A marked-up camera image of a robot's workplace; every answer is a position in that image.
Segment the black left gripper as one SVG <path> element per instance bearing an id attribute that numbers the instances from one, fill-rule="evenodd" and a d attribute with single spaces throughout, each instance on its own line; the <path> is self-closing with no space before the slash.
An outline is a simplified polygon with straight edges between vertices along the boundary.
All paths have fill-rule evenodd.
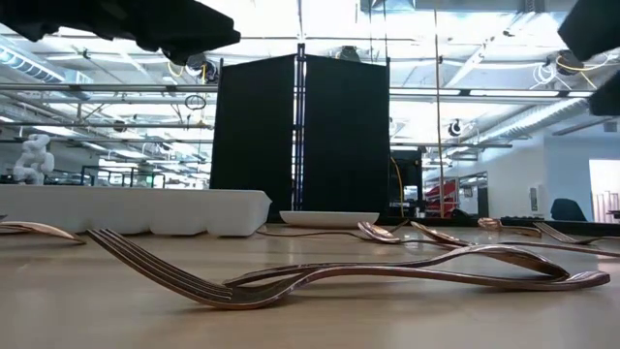
<path id="1" fill-rule="evenodd" d="M 69 27 L 113 41 L 143 40 L 134 32 L 142 19 L 141 0 L 0 0 L 0 23 L 31 42 Z M 197 0 L 151 0 L 144 7 L 145 41 L 164 50 L 178 66 L 192 52 L 236 44 L 234 20 Z"/>

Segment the rose gold spoon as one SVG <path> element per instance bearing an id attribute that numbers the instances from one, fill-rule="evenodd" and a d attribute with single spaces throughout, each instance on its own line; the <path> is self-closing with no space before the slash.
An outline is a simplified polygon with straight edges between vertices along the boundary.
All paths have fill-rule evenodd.
<path id="1" fill-rule="evenodd" d="M 447 244 L 453 244 L 453 245 L 458 245 L 458 246 L 474 245 L 473 242 L 460 239 L 460 238 L 456 238 L 456 237 L 452 237 L 450 235 L 447 235 L 441 232 L 437 232 L 433 229 L 430 229 L 429 227 L 426 227 L 414 221 L 411 222 L 411 225 L 421 230 L 421 232 L 425 236 L 432 238 L 440 243 L 447 243 Z M 501 245 L 531 246 L 531 247 L 537 247 L 537 248 L 566 250 L 566 251 L 578 252 L 578 253 L 584 253 L 584 254 L 620 258 L 620 252 L 601 251 L 601 250 L 595 250 L 595 249 L 590 249 L 590 248 L 572 247 L 572 246 L 564 246 L 564 245 L 557 245 L 557 244 L 547 244 L 547 243 L 541 243 L 541 242 L 504 241 L 504 242 L 501 242 Z"/>
<path id="2" fill-rule="evenodd" d="M 416 260 L 413 262 L 398 263 L 313 263 L 304 265 L 289 265 L 278 268 L 265 270 L 257 270 L 247 272 L 238 277 L 226 280 L 226 286 L 239 286 L 246 283 L 273 278 L 276 276 L 284 276 L 291 274 L 299 274 L 307 271 L 316 271 L 324 268 L 336 267 L 399 267 L 399 268 L 422 268 L 439 265 L 443 262 L 455 259 L 457 257 L 481 254 L 486 257 L 506 262 L 508 264 L 523 267 L 528 270 L 538 271 L 555 277 L 564 277 L 568 272 L 560 266 L 554 264 L 549 259 L 535 254 L 523 248 L 515 246 L 507 246 L 503 244 L 480 244 L 470 245 L 452 249 L 452 251 L 444 253 L 433 258 Z"/>
<path id="3" fill-rule="evenodd" d="M 359 222 L 357 225 L 359 229 L 363 233 L 367 234 L 370 238 L 377 240 L 379 242 L 383 242 L 383 243 L 404 244 L 404 243 L 409 243 L 409 242 L 416 242 L 416 243 L 431 243 L 431 244 L 461 246 L 461 247 L 472 245 L 472 243 L 469 241 L 466 241 L 460 238 L 455 238 L 455 237 L 449 236 L 444 233 L 437 232 L 417 222 L 411 221 L 410 224 L 414 228 L 417 228 L 418 230 L 420 230 L 427 237 L 427 239 L 398 238 L 391 231 L 388 231 L 384 228 L 381 228 L 369 222 Z"/>
<path id="4" fill-rule="evenodd" d="M 43 234 L 56 238 L 71 240 L 80 244 L 85 244 L 85 241 L 83 239 L 71 233 L 65 232 L 61 229 L 43 223 L 26 221 L 2 221 L 0 222 L 0 228 L 13 229 L 35 234 Z"/>
<path id="5" fill-rule="evenodd" d="M 542 236 L 542 232 L 537 228 L 507 226 L 504 225 L 499 218 L 483 217 L 478 220 L 478 224 L 481 228 L 487 231 L 505 232 L 533 238 L 540 238 Z"/>

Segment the dark blue office chair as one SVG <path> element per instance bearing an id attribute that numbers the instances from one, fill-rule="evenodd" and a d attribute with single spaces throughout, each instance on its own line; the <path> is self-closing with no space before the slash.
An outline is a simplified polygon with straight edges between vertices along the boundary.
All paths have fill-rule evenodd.
<path id="1" fill-rule="evenodd" d="M 553 201 L 550 216 L 553 220 L 558 221 L 587 221 L 579 204 L 574 200 L 566 198 L 558 198 Z"/>

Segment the black folding screen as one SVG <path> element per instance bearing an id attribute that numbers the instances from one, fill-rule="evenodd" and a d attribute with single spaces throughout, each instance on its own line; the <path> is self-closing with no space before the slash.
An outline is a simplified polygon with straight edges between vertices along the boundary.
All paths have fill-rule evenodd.
<path id="1" fill-rule="evenodd" d="M 389 68 L 293 54 L 229 65 L 218 84 L 209 185 L 290 209 L 388 207 Z"/>

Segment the rose gold fork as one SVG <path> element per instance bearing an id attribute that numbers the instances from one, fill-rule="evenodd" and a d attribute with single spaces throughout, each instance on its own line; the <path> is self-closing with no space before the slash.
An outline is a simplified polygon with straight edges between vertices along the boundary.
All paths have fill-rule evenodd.
<path id="1" fill-rule="evenodd" d="M 398 225 L 392 227 L 389 230 L 386 230 L 380 226 L 371 224 L 369 222 L 358 222 L 357 228 L 359 230 L 358 233 L 349 232 L 349 231 L 323 231 L 323 232 L 313 232 L 313 233 L 300 233 L 300 234 L 273 234 L 267 232 L 259 232 L 259 235 L 268 236 L 268 237 L 276 237 L 276 238 L 305 238 L 305 237 L 314 237 L 314 236 L 351 236 L 354 238 L 360 238 L 362 240 L 374 240 L 379 243 L 387 243 L 387 244 L 396 244 L 402 241 L 401 238 L 398 238 L 394 232 L 403 228 L 404 226 L 410 224 L 411 221 L 406 219 L 399 223 Z"/>
<path id="2" fill-rule="evenodd" d="M 596 241 L 600 240 L 620 240 L 620 237 L 597 237 L 597 238 L 587 238 L 587 239 L 575 239 L 571 238 L 568 235 L 561 233 L 560 231 L 552 228 L 543 222 L 534 222 L 533 225 L 538 228 L 541 232 L 548 234 L 552 238 L 559 240 L 568 244 L 576 244 L 576 245 L 590 245 Z"/>
<path id="3" fill-rule="evenodd" d="M 246 310 L 266 307 L 313 281 L 349 275 L 410 277 L 541 292 L 593 288 L 610 281 L 610 275 L 600 270 L 587 270 L 575 274 L 568 272 L 564 277 L 542 273 L 539 279 L 524 279 L 433 270 L 433 266 L 336 267 L 292 274 L 285 279 L 260 286 L 226 286 L 224 283 L 214 283 L 180 269 L 110 229 L 89 230 L 87 234 L 108 253 L 144 277 L 185 298 L 221 309 Z"/>

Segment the white cutlery organizer tray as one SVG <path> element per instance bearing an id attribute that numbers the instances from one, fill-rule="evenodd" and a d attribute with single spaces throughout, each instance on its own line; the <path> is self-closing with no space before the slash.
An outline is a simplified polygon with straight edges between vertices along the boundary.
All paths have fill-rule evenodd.
<path id="1" fill-rule="evenodd" d="M 270 205 L 256 190 L 0 185 L 0 214 L 8 220 L 69 233 L 249 237 L 266 222 Z"/>

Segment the thin vertical pole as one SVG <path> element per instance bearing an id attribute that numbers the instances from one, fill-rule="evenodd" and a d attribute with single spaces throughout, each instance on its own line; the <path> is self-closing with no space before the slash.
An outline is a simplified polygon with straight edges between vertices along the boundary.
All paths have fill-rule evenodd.
<path id="1" fill-rule="evenodd" d="M 441 63 L 440 63 L 440 51 L 439 51 L 439 20 L 438 10 L 441 4 L 441 0 L 434 0 L 433 19 L 434 19 L 434 48 L 435 48 L 435 106 L 436 106 L 436 129 L 437 129 L 437 147 L 439 157 L 439 183 L 441 185 L 444 180 L 444 158 L 443 158 L 443 145 L 442 145 L 442 116 L 441 116 Z"/>

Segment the red storage rack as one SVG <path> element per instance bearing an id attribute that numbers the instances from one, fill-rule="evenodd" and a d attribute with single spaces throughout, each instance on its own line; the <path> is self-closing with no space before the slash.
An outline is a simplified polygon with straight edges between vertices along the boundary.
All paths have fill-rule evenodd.
<path id="1" fill-rule="evenodd" d="M 435 185 L 424 194 L 426 202 L 425 212 L 429 216 L 450 216 L 458 207 L 458 184 L 447 180 L 441 185 Z"/>

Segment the white robot figure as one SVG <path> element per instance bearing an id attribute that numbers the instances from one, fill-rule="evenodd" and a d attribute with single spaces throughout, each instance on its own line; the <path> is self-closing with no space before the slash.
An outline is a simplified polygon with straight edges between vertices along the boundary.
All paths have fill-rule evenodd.
<path id="1" fill-rule="evenodd" d="M 50 136 L 32 134 L 22 143 L 21 155 L 13 168 L 19 184 L 43 185 L 45 176 L 54 170 L 54 155 L 47 151 Z"/>

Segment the black cabinet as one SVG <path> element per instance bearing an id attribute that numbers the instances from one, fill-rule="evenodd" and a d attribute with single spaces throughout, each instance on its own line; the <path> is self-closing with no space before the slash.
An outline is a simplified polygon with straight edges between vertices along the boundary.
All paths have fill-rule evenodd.
<path id="1" fill-rule="evenodd" d="M 393 150 L 389 167 L 389 206 L 398 216 L 415 217 L 422 206 L 422 161 L 420 150 Z"/>

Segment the white round plate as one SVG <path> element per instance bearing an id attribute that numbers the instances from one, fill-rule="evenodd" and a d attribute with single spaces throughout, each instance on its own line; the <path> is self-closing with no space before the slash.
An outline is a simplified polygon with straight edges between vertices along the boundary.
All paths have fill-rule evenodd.
<path id="1" fill-rule="evenodd" d="M 284 211 L 282 220 L 288 225 L 304 228 L 355 228 L 359 222 L 375 223 L 379 212 L 349 211 Z"/>

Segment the grey horizontal rail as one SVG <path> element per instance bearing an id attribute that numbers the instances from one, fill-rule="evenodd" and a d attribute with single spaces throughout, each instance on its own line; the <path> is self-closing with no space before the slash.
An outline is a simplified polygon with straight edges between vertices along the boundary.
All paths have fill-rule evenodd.
<path id="1" fill-rule="evenodd" d="M 22 143 L 27 141 L 27 138 L 6 138 L 0 139 L 0 143 Z M 105 138 L 65 138 L 65 137 L 52 137 L 51 142 L 61 143 L 195 143 L 195 144 L 211 144 L 214 140 L 181 140 L 181 139 L 105 139 Z M 425 147 L 439 147 L 438 143 L 404 143 L 404 142 L 389 142 L 389 145 L 396 146 L 425 146 Z M 442 143 L 442 147 L 468 147 L 468 148 L 512 148 L 510 143 Z"/>
<path id="2" fill-rule="evenodd" d="M 207 92 L 214 93 L 217 85 L 147 85 L 147 84 L 44 84 L 44 83 L 0 83 L 0 90 L 22 91 L 70 91 L 70 92 Z M 415 88 L 390 87 L 390 94 L 459 97 L 510 97 L 510 98 L 586 98 L 591 90 L 534 90 L 534 89 L 481 89 L 481 88 Z"/>
<path id="3" fill-rule="evenodd" d="M 41 122 L 4 122 L 0 121 L 0 127 L 64 127 L 64 128 L 166 128 L 166 129 L 214 129 L 214 125 L 205 123 L 195 124 L 135 124 L 135 123 L 41 123 Z"/>

